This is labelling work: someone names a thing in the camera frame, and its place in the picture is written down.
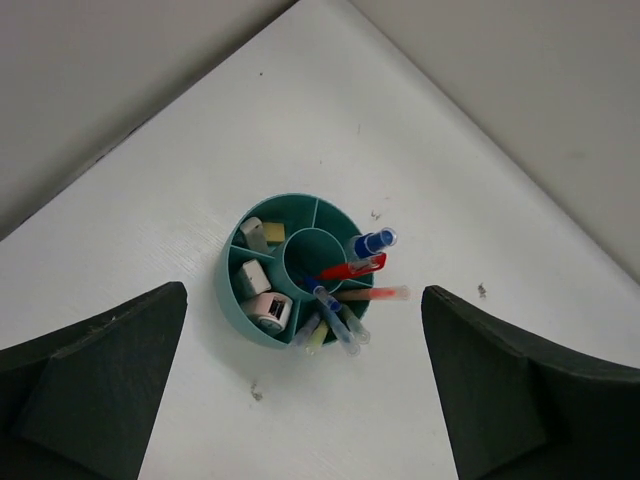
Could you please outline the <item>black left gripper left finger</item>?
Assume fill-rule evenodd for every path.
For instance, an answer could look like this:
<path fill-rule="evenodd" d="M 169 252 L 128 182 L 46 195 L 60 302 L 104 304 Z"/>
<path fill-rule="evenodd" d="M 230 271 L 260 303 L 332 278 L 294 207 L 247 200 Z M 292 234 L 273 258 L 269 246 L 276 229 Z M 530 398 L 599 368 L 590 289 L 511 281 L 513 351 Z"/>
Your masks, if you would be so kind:
<path fill-rule="evenodd" d="M 2 478 L 137 478 L 186 311 L 169 282 L 2 350 Z"/>

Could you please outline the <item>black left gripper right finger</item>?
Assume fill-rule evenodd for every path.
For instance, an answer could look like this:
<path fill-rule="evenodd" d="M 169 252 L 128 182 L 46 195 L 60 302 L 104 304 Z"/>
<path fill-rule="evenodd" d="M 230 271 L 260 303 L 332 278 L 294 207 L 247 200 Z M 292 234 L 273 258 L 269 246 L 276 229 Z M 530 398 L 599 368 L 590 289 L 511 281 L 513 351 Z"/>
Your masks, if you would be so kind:
<path fill-rule="evenodd" d="M 639 371 L 511 325 L 440 286 L 425 342 L 461 479 L 636 479 Z"/>

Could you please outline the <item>orange highlighter pen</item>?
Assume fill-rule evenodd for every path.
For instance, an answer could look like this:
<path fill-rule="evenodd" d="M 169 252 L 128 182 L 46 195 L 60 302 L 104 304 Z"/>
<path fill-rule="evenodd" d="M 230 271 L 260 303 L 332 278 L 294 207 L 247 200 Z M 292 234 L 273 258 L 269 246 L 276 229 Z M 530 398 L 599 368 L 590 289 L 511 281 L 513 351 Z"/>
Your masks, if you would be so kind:
<path fill-rule="evenodd" d="M 410 298 L 410 289 L 407 286 L 394 286 L 340 290 L 334 294 L 334 297 L 344 302 L 377 300 L 405 301 Z"/>

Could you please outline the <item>red ballpoint pen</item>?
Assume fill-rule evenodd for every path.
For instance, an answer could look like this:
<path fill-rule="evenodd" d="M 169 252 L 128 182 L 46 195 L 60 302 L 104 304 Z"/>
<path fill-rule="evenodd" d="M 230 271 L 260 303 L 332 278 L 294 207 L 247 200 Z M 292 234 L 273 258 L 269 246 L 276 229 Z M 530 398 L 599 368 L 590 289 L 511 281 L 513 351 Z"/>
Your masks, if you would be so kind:
<path fill-rule="evenodd" d="M 315 276 L 318 281 L 344 281 L 358 278 L 378 270 L 386 264 L 387 254 L 380 253 L 365 259 L 359 259 L 343 264 L 339 264 L 323 270 Z"/>

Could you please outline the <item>yellow highlighter pen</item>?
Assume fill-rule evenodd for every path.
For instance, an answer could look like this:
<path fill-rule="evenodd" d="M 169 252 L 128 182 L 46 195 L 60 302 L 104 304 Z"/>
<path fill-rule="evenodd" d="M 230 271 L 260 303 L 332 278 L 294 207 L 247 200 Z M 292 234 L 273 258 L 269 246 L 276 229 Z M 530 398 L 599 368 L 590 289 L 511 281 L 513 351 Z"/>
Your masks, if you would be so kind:
<path fill-rule="evenodd" d="M 305 345 L 305 353 L 308 355 L 316 354 L 324 344 L 327 337 L 329 326 L 325 320 L 321 320 L 315 330 L 309 336 Z"/>

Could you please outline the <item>blue highlighter pen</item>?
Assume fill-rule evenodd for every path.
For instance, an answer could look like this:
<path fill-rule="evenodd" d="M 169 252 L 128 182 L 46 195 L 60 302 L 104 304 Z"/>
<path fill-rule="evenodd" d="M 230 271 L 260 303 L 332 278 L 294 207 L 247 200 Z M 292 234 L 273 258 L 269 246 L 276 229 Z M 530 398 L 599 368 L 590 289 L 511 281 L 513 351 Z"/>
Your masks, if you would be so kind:
<path fill-rule="evenodd" d="M 341 304 L 321 285 L 313 288 L 313 295 L 324 307 L 327 323 L 346 354 L 349 356 L 357 356 L 360 353 L 360 346 L 356 342 L 353 334 L 338 316 Z"/>

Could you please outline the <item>white boxed eraser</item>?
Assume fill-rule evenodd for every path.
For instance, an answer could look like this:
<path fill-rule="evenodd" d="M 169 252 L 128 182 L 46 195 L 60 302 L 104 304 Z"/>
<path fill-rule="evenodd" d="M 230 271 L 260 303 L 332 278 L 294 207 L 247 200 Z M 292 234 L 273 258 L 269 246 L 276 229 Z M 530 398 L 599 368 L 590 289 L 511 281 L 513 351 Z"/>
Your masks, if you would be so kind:
<path fill-rule="evenodd" d="M 243 299 L 250 299 L 272 289 L 261 263 L 251 259 L 242 264 L 234 276 L 234 282 Z"/>

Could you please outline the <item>clear blue-cap glue bottle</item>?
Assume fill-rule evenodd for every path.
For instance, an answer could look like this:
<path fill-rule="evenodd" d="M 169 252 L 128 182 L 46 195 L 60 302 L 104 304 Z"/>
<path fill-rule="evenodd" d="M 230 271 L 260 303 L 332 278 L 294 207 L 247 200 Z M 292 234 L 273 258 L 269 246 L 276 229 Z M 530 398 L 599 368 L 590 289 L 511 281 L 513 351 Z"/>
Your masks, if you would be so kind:
<path fill-rule="evenodd" d="M 353 236 L 346 243 L 345 253 L 349 261 L 367 259 L 382 253 L 396 242 L 396 232 L 385 227 L 376 232 Z"/>

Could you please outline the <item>purple highlighter pen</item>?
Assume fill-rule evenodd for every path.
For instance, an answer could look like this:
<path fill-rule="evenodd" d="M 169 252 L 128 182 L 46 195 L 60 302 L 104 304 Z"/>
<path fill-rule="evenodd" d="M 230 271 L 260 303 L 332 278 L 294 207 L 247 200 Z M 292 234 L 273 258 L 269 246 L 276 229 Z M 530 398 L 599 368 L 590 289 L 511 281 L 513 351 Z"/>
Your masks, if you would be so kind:
<path fill-rule="evenodd" d="M 321 316 L 318 312 L 312 313 L 309 318 L 304 322 L 303 326 L 297 331 L 289 346 L 294 349 L 303 349 L 312 333 L 320 323 Z"/>

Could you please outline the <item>blue ballpoint pen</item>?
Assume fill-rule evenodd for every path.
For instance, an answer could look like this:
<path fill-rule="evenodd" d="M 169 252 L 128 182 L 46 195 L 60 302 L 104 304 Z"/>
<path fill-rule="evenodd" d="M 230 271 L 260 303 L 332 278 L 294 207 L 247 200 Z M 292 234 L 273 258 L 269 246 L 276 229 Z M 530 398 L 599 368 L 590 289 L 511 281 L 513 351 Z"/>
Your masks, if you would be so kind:
<path fill-rule="evenodd" d="M 313 295 L 319 294 L 324 289 L 324 286 L 311 276 L 305 276 L 303 278 L 303 283 Z"/>

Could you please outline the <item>grey white eraser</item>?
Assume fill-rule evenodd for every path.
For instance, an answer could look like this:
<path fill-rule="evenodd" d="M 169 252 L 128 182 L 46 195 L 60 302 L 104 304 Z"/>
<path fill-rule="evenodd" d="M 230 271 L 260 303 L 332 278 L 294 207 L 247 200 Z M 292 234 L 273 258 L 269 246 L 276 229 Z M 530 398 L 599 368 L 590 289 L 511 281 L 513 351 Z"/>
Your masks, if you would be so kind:
<path fill-rule="evenodd" d="M 239 231 L 244 239 L 244 243 L 249 250 L 262 254 L 269 253 L 264 226 L 258 217 L 247 218 L 240 226 Z"/>

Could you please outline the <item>yellow eraser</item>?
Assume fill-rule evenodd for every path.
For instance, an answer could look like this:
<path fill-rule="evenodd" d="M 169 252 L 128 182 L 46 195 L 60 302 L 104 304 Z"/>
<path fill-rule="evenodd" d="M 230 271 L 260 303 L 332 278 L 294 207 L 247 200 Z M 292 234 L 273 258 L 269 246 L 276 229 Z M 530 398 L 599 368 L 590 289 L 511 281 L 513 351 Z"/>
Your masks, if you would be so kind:
<path fill-rule="evenodd" d="M 286 228 L 283 223 L 264 222 L 262 226 L 268 244 L 281 244 L 286 240 Z"/>

